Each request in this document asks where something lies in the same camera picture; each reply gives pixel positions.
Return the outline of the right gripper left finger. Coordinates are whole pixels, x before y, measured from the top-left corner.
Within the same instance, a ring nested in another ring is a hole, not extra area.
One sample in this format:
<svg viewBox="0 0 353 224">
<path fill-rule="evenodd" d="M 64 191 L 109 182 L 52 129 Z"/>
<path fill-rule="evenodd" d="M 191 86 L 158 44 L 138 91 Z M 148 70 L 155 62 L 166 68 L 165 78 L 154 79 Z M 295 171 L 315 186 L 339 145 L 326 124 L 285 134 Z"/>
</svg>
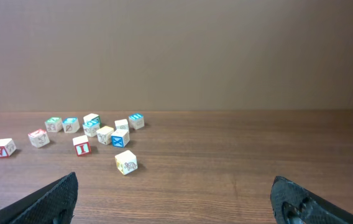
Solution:
<svg viewBox="0 0 353 224">
<path fill-rule="evenodd" d="M 70 224 L 78 199 L 74 172 L 0 210 L 0 224 Z"/>
</svg>

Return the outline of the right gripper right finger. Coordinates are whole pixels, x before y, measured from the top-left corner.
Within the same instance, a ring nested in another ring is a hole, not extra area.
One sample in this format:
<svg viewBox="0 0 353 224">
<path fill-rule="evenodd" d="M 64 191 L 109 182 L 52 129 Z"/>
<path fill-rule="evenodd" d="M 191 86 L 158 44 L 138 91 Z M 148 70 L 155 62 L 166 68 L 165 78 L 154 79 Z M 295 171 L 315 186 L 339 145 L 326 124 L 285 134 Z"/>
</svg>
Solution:
<svg viewBox="0 0 353 224">
<path fill-rule="evenodd" d="M 282 176 L 273 181 L 270 201 L 277 224 L 353 224 L 353 214 Z"/>
</svg>

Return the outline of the red A side block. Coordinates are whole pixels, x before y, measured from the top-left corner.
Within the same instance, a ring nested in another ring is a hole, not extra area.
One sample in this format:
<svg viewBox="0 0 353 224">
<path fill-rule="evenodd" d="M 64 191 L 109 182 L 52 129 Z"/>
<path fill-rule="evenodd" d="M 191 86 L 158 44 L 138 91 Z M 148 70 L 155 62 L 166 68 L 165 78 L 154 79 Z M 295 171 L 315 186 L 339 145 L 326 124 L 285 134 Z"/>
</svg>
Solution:
<svg viewBox="0 0 353 224">
<path fill-rule="evenodd" d="M 10 157 L 16 149 L 12 138 L 0 139 L 0 158 Z"/>
</svg>

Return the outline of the red I side block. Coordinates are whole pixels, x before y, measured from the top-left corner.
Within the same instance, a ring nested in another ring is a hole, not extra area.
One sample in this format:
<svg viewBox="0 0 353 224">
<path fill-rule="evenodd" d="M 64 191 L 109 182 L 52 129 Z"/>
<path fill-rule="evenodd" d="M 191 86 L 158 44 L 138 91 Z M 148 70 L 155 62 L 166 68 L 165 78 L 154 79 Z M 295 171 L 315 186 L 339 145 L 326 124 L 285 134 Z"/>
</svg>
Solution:
<svg viewBox="0 0 353 224">
<path fill-rule="evenodd" d="M 91 154 L 91 146 L 89 144 L 87 135 L 73 138 L 73 145 L 77 156 Z"/>
</svg>

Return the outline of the red V letter block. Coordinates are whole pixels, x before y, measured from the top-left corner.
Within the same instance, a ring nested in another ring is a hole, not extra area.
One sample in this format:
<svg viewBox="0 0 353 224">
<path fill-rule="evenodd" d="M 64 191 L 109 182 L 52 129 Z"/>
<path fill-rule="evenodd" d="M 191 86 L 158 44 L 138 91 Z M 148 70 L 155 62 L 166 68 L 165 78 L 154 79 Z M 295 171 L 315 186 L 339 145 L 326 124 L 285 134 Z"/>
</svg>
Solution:
<svg viewBox="0 0 353 224">
<path fill-rule="evenodd" d="M 50 143 L 48 134 L 43 129 L 38 129 L 28 134 L 29 140 L 34 147 L 40 148 Z"/>
</svg>

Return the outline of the green N letter block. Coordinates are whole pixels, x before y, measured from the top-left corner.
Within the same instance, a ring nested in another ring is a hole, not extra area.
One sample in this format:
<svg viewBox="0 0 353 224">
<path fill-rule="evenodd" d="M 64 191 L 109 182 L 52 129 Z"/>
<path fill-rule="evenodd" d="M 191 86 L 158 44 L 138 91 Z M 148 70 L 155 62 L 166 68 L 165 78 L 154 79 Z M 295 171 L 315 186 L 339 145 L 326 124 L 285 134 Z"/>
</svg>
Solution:
<svg viewBox="0 0 353 224">
<path fill-rule="evenodd" d="M 48 132 L 57 133 L 63 129 L 61 117 L 51 117 L 45 121 L 45 126 Z"/>
</svg>

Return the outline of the yellow turtle picture block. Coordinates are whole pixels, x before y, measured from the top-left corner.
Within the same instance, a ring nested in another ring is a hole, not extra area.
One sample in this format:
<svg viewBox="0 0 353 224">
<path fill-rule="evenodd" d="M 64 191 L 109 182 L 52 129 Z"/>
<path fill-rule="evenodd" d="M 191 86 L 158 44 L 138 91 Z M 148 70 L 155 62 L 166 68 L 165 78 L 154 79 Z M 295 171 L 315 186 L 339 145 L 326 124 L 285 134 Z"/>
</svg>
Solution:
<svg viewBox="0 0 353 224">
<path fill-rule="evenodd" d="M 116 166 L 123 175 L 127 175 L 138 168 L 137 158 L 130 150 L 115 155 Z"/>
</svg>

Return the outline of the yellow top block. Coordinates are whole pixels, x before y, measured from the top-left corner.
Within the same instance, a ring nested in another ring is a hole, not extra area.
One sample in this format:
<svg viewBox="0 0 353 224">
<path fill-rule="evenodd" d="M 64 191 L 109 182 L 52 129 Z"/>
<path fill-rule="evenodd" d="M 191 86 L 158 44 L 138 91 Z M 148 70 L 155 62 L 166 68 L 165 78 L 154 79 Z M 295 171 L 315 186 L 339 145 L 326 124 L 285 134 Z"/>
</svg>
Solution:
<svg viewBox="0 0 353 224">
<path fill-rule="evenodd" d="M 109 145 L 111 143 L 111 134 L 114 132 L 114 128 L 109 126 L 103 126 L 96 131 L 98 141 L 101 144 Z"/>
</svg>

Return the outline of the blue D letter block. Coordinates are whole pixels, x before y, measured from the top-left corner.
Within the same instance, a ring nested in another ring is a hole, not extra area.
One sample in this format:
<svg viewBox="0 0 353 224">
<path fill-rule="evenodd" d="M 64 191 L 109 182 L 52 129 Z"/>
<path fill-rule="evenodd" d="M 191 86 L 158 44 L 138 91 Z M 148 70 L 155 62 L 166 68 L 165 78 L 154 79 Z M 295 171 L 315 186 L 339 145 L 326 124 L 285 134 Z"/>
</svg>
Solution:
<svg viewBox="0 0 353 224">
<path fill-rule="evenodd" d="M 100 123 L 91 120 L 83 123 L 83 130 L 88 137 L 95 137 L 97 135 L 97 130 L 100 128 Z"/>
</svg>

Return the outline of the plain top wooden block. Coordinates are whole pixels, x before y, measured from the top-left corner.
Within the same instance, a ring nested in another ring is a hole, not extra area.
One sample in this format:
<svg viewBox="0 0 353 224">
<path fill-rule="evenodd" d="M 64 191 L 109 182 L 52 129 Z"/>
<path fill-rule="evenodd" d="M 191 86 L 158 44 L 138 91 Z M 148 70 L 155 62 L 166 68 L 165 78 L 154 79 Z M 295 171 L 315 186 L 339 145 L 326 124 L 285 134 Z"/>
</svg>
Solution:
<svg viewBox="0 0 353 224">
<path fill-rule="evenodd" d="M 88 121 L 96 121 L 98 123 L 101 123 L 101 119 L 98 114 L 95 113 L 90 113 L 87 114 L 86 116 L 83 117 L 84 123 L 87 123 Z"/>
</svg>

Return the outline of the blue H letter block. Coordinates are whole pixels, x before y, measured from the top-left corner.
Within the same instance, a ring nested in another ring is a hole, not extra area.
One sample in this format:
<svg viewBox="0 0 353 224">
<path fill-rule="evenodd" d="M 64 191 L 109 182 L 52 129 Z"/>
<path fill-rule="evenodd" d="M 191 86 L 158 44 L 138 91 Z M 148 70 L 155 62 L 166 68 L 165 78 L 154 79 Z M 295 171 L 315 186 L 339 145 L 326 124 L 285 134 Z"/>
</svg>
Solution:
<svg viewBox="0 0 353 224">
<path fill-rule="evenodd" d="M 117 129 L 111 134 L 111 142 L 114 147 L 125 147 L 129 141 L 129 130 Z"/>
</svg>

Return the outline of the blue edged picture block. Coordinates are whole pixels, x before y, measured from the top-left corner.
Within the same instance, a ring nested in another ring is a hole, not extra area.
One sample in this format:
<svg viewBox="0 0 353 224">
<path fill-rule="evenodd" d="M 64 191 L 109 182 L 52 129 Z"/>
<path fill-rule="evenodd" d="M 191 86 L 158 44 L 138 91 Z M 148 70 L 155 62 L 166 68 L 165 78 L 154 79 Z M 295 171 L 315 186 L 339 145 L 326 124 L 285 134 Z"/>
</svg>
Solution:
<svg viewBox="0 0 353 224">
<path fill-rule="evenodd" d="M 116 129 L 129 130 L 129 123 L 127 119 L 115 120 L 114 124 Z"/>
</svg>

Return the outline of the blue top far block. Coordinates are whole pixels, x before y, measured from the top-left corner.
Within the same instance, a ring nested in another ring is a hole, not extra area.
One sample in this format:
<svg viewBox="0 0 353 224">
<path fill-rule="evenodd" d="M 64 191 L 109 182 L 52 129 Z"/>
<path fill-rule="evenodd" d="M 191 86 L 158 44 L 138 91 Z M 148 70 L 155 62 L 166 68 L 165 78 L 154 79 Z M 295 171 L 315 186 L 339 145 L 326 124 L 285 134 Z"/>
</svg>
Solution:
<svg viewBox="0 0 353 224">
<path fill-rule="evenodd" d="M 129 126 L 135 130 L 145 126 L 144 116 L 140 113 L 135 113 L 128 116 Z"/>
</svg>

